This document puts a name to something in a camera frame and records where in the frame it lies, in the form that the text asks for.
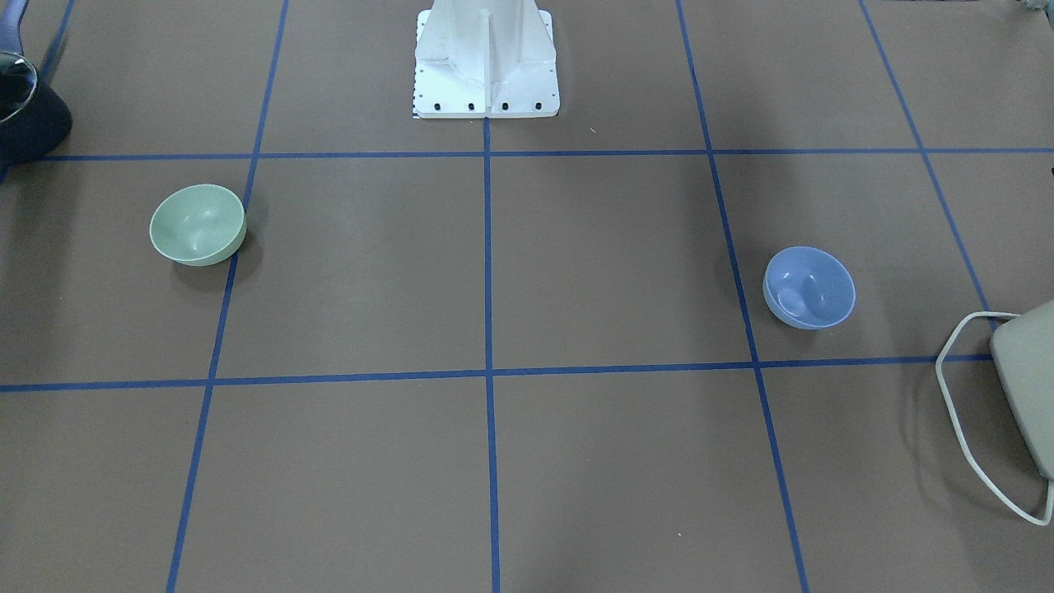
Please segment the blue bowl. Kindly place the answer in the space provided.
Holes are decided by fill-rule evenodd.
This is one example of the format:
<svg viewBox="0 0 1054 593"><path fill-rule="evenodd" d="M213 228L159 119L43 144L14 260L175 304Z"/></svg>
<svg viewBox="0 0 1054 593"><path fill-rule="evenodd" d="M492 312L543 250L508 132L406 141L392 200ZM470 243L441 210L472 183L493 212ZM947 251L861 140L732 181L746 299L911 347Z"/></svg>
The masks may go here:
<svg viewBox="0 0 1054 593"><path fill-rule="evenodd" d="M776 252L762 275L762 296L777 319L809 331L839 325L857 304L847 266L827 251L812 246Z"/></svg>

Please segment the green bowl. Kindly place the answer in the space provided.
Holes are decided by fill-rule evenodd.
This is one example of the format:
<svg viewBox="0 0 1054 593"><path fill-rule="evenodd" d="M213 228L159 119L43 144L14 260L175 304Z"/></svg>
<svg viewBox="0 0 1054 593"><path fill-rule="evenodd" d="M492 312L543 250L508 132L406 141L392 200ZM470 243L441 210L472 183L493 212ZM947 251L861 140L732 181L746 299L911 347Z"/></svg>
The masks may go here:
<svg viewBox="0 0 1054 593"><path fill-rule="evenodd" d="M247 236L240 196L222 185L196 184L159 203L148 237L162 256L187 266L210 266L229 259Z"/></svg>

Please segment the beige toaster appliance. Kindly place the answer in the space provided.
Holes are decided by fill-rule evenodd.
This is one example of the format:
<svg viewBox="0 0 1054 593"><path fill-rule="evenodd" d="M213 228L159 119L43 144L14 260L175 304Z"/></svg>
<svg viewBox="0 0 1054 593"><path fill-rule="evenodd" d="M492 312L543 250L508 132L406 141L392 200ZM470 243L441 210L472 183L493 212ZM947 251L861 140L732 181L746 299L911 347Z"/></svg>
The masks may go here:
<svg viewBox="0 0 1054 593"><path fill-rule="evenodd" d="M1040 475L1053 478L1053 301L998 327L991 356Z"/></svg>

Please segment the dark blue saucepan with lid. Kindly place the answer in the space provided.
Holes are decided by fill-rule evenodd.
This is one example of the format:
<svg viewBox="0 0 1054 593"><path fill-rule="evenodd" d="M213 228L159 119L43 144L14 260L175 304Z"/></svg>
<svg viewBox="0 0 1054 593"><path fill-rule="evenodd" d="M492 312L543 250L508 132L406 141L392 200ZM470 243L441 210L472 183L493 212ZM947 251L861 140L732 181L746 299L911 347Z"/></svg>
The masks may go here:
<svg viewBox="0 0 1054 593"><path fill-rule="evenodd" d="M7 1L1 21L1 161L3 169L42 159L69 137L72 113L24 55L21 23L30 3Z"/></svg>

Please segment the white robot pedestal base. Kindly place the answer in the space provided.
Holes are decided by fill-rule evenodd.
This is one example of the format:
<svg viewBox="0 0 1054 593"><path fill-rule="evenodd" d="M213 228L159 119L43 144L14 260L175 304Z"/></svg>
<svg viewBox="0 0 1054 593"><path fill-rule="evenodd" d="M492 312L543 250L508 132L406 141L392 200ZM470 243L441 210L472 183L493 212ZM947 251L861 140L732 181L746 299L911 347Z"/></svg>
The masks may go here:
<svg viewBox="0 0 1054 593"><path fill-rule="evenodd" d="M553 16L534 1L436 1L415 22L413 116L549 118L560 112Z"/></svg>

